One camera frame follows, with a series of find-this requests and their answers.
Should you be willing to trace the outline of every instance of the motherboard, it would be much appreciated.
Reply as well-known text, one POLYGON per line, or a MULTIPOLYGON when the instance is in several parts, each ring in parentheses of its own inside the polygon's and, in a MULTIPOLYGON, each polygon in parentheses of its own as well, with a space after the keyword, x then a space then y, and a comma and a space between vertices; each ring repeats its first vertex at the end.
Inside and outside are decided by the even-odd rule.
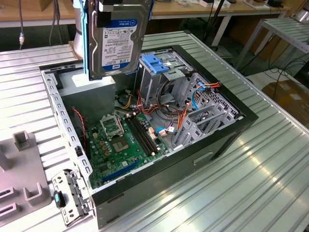
POLYGON ((98 188, 169 151, 161 138, 157 137, 149 121, 140 113, 134 117, 123 117, 118 121, 123 134, 109 137, 111 128, 118 130, 117 121, 108 120, 107 128, 98 123, 87 129, 90 143, 90 164, 93 172, 90 183, 98 188))

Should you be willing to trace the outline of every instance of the ram slot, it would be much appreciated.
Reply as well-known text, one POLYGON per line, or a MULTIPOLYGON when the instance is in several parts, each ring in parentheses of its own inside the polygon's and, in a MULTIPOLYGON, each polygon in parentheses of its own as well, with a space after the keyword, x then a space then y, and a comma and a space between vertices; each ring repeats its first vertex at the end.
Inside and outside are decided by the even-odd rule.
POLYGON ((140 125, 140 122, 136 118, 127 119, 126 122, 146 155, 151 156, 153 152, 156 153, 157 149, 154 143, 151 141, 143 127, 140 125))

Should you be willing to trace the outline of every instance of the white label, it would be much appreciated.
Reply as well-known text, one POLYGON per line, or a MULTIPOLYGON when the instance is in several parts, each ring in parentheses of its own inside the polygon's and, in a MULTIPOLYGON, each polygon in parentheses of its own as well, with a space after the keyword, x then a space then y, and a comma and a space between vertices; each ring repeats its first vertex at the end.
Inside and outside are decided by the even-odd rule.
POLYGON ((283 88, 284 90, 289 90, 291 89, 287 84, 280 84, 281 88, 283 88))
POLYGON ((120 64, 115 64, 112 66, 112 69, 119 69, 120 68, 120 64))
POLYGON ((294 100, 302 100, 302 98, 298 95, 298 94, 290 94, 290 96, 294 99, 294 100))
POLYGON ((115 27, 103 28, 102 66, 106 70, 125 67, 131 61, 133 51, 131 35, 136 31, 137 21, 115 21, 115 27))
POLYGON ((88 75, 81 73, 81 74, 72 76, 72 81, 74 82, 76 87, 81 87, 81 86, 94 84, 102 80, 89 81, 88 75))
POLYGON ((174 132, 175 128, 174 128, 174 127, 169 127, 168 130, 169 130, 170 132, 174 132))

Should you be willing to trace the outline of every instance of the aluminum workbench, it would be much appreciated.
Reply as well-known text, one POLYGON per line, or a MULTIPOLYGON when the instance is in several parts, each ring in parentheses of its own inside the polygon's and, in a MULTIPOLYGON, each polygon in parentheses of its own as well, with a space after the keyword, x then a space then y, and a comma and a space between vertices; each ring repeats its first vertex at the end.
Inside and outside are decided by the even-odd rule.
MULTIPOLYGON (((104 230, 303 231, 309 224, 309 131, 193 35, 149 35, 143 48, 172 44, 182 45, 259 119, 224 155, 104 230)), ((51 178, 70 162, 38 66, 71 60, 68 45, 0 53, 0 139, 35 133, 51 192, 51 178)), ((88 216, 65 228, 53 201, 0 231, 51 229, 95 231, 95 220, 88 216)))
MULTIPOLYGON (((268 34, 265 36, 263 41, 260 43, 255 54, 258 54, 268 43, 270 38, 275 34, 280 38, 284 39, 289 44, 293 45, 294 48, 288 54, 288 58, 291 58, 297 49, 304 53, 309 53, 309 25, 297 22, 292 18, 273 18, 273 19, 262 19, 256 26, 254 32, 252 33, 250 39, 243 48, 237 64, 236 69, 240 67, 245 58, 246 54, 250 50, 255 39, 259 35, 262 28, 269 30, 268 34)), ((287 59, 282 67, 288 64, 289 59, 287 59)))

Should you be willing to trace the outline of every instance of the blue tab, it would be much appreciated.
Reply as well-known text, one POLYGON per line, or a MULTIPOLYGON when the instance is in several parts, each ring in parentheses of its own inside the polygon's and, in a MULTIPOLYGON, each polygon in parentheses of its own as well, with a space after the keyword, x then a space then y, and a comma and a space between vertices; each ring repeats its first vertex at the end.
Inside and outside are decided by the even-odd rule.
POLYGON ((199 82, 198 84, 202 86, 203 88, 206 88, 206 86, 202 82, 199 82))
POLYGON ((169 71, 169 68, 164 66, 161 60, 158 59, 154 54, 143 55, 142 59, 155 74, 169 71))
POLYGON ((55 201, 56 201, 56 202, 59 201, 59 195, 58 195, 58 193, 55 195, 55 201))

